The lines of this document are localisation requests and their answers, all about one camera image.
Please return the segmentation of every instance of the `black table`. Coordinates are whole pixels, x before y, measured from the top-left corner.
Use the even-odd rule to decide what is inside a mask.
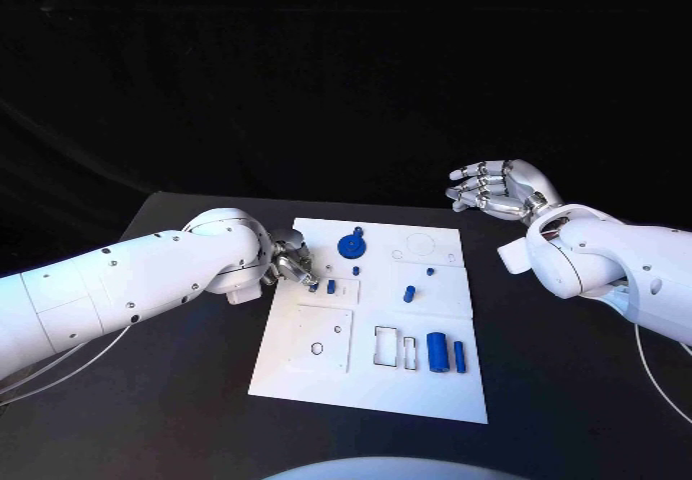
[[[294,217],[458,228],[488,425],[249,396],[272,292],[236,307],[204,293],[136,325],[83,373],[10,407],[0,478],[260,478],[363,455],[451,460],[530,478],[689,474],[692,425],[645,377],[631,324],[504,270],[495,248],[523,235],[521,225],[475,211],[158,193],[122,239],[180,229],[230,206],[269,229]],[[647,331],[643,343],[663,388],[692,411],[692,358]]]

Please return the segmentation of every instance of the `black curtain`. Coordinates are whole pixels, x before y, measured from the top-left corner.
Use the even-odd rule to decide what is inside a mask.
[[[692,228],[684,32],[635,8],[2,7],[2,272],[113,242],[155,191],[445,208],[490,159]]]

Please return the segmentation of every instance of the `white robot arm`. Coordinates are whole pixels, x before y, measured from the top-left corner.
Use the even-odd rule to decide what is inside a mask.
[[[609,305],[635,324],[692,344],[692,234],[622,224],[562,199],[523,160],[481,162],[449,173],[452,208],[470,207],[529,225],[498,248],[510,273],[533,270],[560,298],[581,295]]]
[[[230,304],[260,296],[259,281],[305,285],[309,252],[299,232],[266,233],[240,210],[201,213],[181,231],[100,248],[0,279],[0,379],[54,353],[193,300]]]

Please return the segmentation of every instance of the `cable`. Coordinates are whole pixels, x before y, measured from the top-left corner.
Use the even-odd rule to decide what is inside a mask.
[[[41,373],[47,372],[76,351],[86,345],[86,343],[80,343],[72,350],[69,350],[60,358],[57,358],[51,363],[49,363],[37,372],[31,373],[25,378],[23,378],[18,382],[14,382],[11,385],[4,387],[0,390],[0,395],[7,393],[10,390],[14,390],[20,387],[25,382],[31,381]]]
[[[18,397],[11,398],[5,402],[0,403],[0,407],[4,407],[4,405],[8,405],[10,403],[14,403],[17,400],[21,400],[25,397],[30,397],[36,393],[40,393],[43,390],[47,390],[50,387],[54,387],[59,383],[62,383],[67,378],[73,377],[103,355],[103,353],[111,349],[111,347],[115,345],[118,340],[122,338],[122,335],[125,332],[129,330],[129,327],[126,327],[122,330],[122,333],[115,337],[115,340],[109,343],[109,345],[100,350],[100,353],[67,375],[64,375],[59,380],[56,380],[53,383],[49,383],[44,387],[40,387],[38,389],[30,391],[28,393],[24,393]]]
[[[666,402],[670,404],[670,406],[674,408],[674,411],[681,415],[681,418],[692,423],[692,418],[689,418],[684,413],[681,413],[681,410],[677,408],[671,400],[667,398],[666,393],[663,392],[663,389],[658,387],[658,384],[655,383],[655,379],[653,378],[651,371],[648,370],[648,364],[645,363],[645,357],[644,357],[644,350],[641,349],[641,339],[638,338],[638,325],[634,324],[634,334],[637,336],[637,347],[638,347],[638,356],[641,357],[641,363],[644,364],[644,370],[645,373],[648,374],[648,378],[651,379],[653,386],[655,387],[655,390],[660,393],[660,396],[666,399]]]
[[[680,345],[684,351],[692,355],[692,348],[689,348],[681,342],[680,342]]]

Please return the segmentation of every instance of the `blue object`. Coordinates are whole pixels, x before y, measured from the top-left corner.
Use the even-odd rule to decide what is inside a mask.
[[[346,235],[338,240],[338,245],[335,246],[338,254],[343,258],[353,260],[359,258],[364,253],[364,240],[363,240],[363,229],[356,227],[353,233]]]
[[[464,344],[454,342],[454,361],[457,362],[457,372],[465,373]]]
[[[446,337],[439,332],[428,333],[428,364],[431,372],[444,373],[449,371]]]
[[[406,303],[410,303],[410,301],[413,300],[413,294],[415,294],[415,287],[409,285],[406,287],[406,292],[403,293],[403,301]]]

